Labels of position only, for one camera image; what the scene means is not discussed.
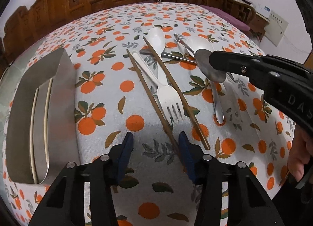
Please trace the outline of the person's right hand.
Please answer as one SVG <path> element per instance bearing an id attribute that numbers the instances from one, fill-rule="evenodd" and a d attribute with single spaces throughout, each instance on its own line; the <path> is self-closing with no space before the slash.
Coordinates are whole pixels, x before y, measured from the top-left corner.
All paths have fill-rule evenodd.
<path id="1" fill-rule="evenodd" d="M 296 124 L 292 147 L 288 157 L 288 170 L 296 181 L 300 181 L 304 175 L 304 165 L 309 163 L 312 156 L 312 137 Z"/>

